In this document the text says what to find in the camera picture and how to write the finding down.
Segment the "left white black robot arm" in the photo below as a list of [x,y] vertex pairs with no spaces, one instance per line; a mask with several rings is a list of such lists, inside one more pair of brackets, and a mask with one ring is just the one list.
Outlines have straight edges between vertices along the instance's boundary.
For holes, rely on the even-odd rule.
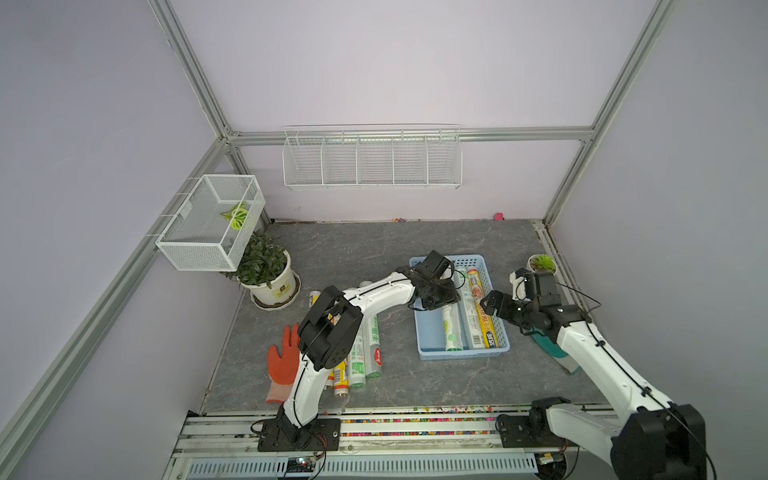
[[431,311],[456,303],[454,272],[453,262],[433,250],[416,265],[400,267],[367,286],[323,289],[299,325],[299,368],[279,409],[281,428],[295,434],[314,422],[326,378],[347,358],[365,320],[400,305],[420,304]]

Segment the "light blue plastic basket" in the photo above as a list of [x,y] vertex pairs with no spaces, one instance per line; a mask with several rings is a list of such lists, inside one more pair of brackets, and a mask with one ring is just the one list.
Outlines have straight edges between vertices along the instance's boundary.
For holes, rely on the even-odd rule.
[[[449,255],[447,257],[455,266],[455,273],[458,269],[466,270],[477,269],[483,284],[485,296],[493,290],[492,282],[489,276],[485,259],[480,255]],[[473,350],[468,345],[468,334],[465,325],[463,308],[461,307],[461,298],[456,303],[460,314],[463,350],[446,351],[444,341],[444,330],[441,308],[432,311],[414,311],[416,338],[420,358],[423,361],[431,360],[459,360],[480,357],[492,357],[507,352],[510,349],[510,342],[503,322],[495,316],[490,316],[496,330],[498,347],[494,349],[476,349]]]

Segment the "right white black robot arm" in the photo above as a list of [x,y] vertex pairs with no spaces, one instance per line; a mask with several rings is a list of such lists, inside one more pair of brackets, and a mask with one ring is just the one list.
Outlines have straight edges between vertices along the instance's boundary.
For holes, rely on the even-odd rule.
[[617,420],[590,414],[563,397],[532,402],[531,438],[557,437],[610,465],[619,479],[715,479],[706,423],[690,404],[678,404],[653,387],[609,344],[588,311],[565,304],[550,272],[518,278],[522,293],[493,290],[483,311],[526,335],[548,338],[575,360],[612,407]]

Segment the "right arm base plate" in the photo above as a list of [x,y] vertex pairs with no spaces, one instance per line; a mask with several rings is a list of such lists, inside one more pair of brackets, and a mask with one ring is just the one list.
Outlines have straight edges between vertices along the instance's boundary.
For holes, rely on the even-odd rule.
[[562,449],[567,440],[555,435],[549,426],[546,411],[549,407],[570,404],[564,397],[534,400],[524,416],[499,414],[495,428],[503,448],[553,447]]

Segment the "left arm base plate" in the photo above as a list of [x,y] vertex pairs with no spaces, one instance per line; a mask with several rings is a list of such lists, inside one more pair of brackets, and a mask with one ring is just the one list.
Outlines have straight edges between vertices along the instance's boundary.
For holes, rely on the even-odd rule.
[[337,451],[341,440],[341,421],[332,417],[316,418],[299,427],[280,413],[257,420],[250,428],[258,439],[259,452]]

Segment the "yellow plastic wrap roll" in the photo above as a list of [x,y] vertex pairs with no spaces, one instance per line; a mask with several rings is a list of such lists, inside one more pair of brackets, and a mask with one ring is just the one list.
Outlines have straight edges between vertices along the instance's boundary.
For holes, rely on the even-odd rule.
[[471,293],[475,301],[477,317],[480,329],[483,335],[484,345],[487,349],[498,347],[498,339],[492,318],[485,312],[481,306],[481,301],[485,297],[485,291],[477,269],[470,269],[468,272]]

